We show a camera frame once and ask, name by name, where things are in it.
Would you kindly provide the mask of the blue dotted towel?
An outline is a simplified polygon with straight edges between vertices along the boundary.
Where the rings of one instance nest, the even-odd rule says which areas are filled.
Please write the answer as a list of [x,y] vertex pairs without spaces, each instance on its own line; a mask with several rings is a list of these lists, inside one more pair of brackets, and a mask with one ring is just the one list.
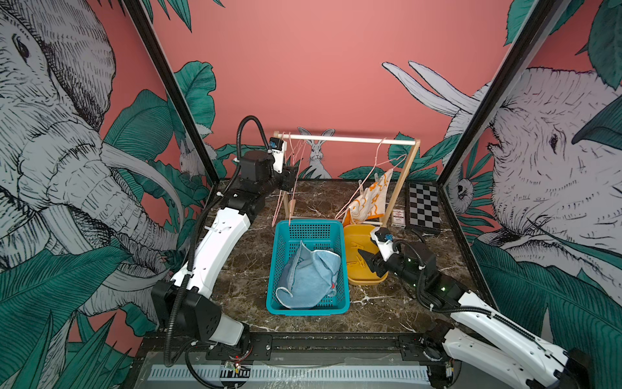
[[337,282],[337,277],[331,279],[330,290],[329,293],[327,293],[328,297],[333,298],[337,294]]

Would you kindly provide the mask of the dark blue towel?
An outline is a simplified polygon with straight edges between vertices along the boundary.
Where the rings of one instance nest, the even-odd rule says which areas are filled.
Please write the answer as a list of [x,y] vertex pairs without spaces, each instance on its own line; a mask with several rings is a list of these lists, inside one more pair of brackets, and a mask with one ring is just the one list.
[[310,250],[300,242],[283,268],[275,297],[290,310],[309,310],[328,297],[331,279],[337,277],[342,259],[329,250]]

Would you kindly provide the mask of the pink wire hanger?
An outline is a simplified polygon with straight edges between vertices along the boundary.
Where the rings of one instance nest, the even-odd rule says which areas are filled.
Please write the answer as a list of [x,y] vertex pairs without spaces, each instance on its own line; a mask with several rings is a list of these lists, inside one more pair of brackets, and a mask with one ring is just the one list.
[[[291,144],[286,139],[284,139],[284,141],[286,141],[287,144],[288,144],[288,150],[287,150],[287,152],[285,154],[285,166],[286,165],[296,165],[296,162],[295,162],[295,157],[296,157],[295,149],[293,148],[293,146],[291,146]],[[290,199],[292,197],[293,190],[291,192],[286,192],[286,191],[280,190],[281,191],[281,197],[282,197],[283,206],[287,210],[289,209],[289,203],[290,203]]]

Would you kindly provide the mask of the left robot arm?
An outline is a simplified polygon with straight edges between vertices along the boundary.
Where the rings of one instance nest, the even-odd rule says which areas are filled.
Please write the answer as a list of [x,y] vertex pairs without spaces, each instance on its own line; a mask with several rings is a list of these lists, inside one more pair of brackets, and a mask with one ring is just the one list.
[[241,120],[233,178],[197,218],[185,264],[152,290],[157,318],[165,327],[165,366],[173,366],[199,343],[223,345],[242,356],[249,352],[248,325],[227,316],[211,296],[223,266],[264,208],[266,197],[293,189],[298,169],[285,163],[285,152],[285,142],[267,138],[257,117]]

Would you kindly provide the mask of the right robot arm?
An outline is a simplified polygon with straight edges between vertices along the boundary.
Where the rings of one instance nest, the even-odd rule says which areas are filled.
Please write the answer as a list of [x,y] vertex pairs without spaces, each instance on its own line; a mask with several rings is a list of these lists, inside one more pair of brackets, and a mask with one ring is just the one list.
[[418,303],[448,321],[422,335],[419,347],[430,361],[465,362],[512,388],[589,388],[591,358],[566,350],[521,327],[437,268],[424,242],[372,233],[376,253],[358,253],[377,276],[392,273],[412,287]]

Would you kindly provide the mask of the cream orange towel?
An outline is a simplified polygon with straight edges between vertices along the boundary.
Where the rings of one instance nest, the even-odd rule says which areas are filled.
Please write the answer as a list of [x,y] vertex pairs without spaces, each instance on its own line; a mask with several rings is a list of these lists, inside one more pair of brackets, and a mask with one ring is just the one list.
[[347,206],[343,225],[363,224],[367,220],[378,219],[386,212],[386,195],[394,170],[386,171],[382,176],[374,175],[375,182]]

